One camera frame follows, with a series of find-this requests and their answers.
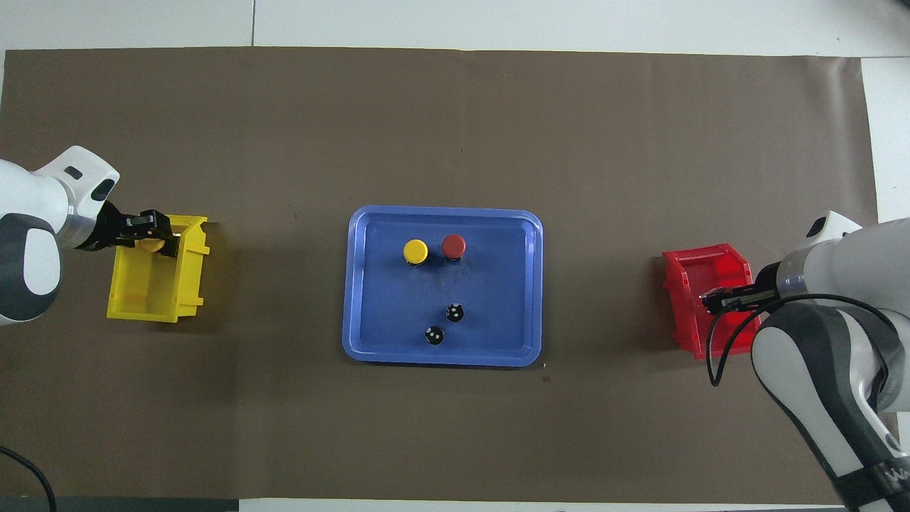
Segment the brown paper mat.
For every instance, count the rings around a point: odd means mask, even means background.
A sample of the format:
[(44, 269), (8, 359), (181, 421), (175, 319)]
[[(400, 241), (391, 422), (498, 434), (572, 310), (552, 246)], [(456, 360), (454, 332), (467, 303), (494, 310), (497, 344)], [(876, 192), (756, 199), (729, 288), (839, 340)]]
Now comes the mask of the brown paper mat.
[[(672, 340), (666, 250), (757, 270), (827, 210), (877, 221), (862, 64), (332, 48), (9, 51), (0, 158), (69, 146), (136, 213), (207, 216), (198, 314), (105, 316), (112, 253), (63, 253), (53, 307), (0, 327), (0, 445), (59, 496), (835, 503), (731, 357)], [(341, 345), (370, 204), (544, 226), (523, 369), (382, 366)]]

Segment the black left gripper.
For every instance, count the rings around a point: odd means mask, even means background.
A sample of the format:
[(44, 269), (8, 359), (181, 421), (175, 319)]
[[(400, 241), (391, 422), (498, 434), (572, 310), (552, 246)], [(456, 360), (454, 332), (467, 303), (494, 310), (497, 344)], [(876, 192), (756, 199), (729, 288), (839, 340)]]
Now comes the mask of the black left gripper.
[(178, 234), (170, 233), (173, 229), (168, 216), (158, 210), (127, 215), (121, 213), (111, 201), (102, 204), (95, 218), (93, 250), (97, 252), (114, 246), (134, 247), (142, 231), (166, 231), (161, 236), (161, 255), (168, 258), (178, 256)]

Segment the red plastic bin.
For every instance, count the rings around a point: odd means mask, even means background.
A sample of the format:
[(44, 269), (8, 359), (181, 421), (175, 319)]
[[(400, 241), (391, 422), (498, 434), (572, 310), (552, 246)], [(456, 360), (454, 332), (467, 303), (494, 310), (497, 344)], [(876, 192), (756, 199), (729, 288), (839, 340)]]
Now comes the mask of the red plastic bin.
[(701, 296), (718, 287), (737, 288), (754, 283), (744, 257), (727, 243), (664, 252), (663, 288), (669, 294), (677, 346), (699, 361), (707, 357), (706, 343), (714, 320)]

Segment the blue plastic tray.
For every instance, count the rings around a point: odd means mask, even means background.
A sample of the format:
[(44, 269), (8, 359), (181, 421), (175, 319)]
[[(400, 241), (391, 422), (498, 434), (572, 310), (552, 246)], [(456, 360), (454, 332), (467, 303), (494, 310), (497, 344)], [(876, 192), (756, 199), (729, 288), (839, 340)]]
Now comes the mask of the blue plastic tray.
[[(441, 242), (465, 237), (462, 260), (445, 260)], [(420, 239), (423, 265), (402, 249)], [(542, 350), (544, 237), (525, 210), (364, 206), (348, 224), (341, 344), (360, 362), (431, 366), (523, 367)], [(446, 320), (462, 304), (466, 316)], [(430, 325), (445, 330), (432, 346)]]

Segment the yellow plastic bin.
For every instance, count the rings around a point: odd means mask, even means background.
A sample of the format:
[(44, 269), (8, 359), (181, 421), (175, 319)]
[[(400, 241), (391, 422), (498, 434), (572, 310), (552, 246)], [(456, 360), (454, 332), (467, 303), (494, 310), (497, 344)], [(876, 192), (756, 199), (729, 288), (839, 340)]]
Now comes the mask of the yellow plastic bin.
[[(195, 316), (204, 304), (200, 283), (210, 252), (205, 216), (170, 216), (178, 234), (178, 256), (168, 258), (138, 247), (118, 246), (109, 291), (107, 316), (112, 319), (176, 323)], [(163, 232), (143, 231), (143, 239), (161, 240)]]

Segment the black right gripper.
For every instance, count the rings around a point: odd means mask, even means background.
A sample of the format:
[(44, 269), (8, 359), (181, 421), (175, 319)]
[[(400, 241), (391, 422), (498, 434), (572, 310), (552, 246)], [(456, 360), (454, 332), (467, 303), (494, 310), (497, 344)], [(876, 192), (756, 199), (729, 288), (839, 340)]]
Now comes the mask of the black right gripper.
[(701, 294), (701, 302), (710, 314), (721, 314), (723, 311), (748, 311), (771, 304), (781, 298), (778, 291), (777, 276), (781, 262), (764, 266), (755, 278), (754, 286), (715, 287)]

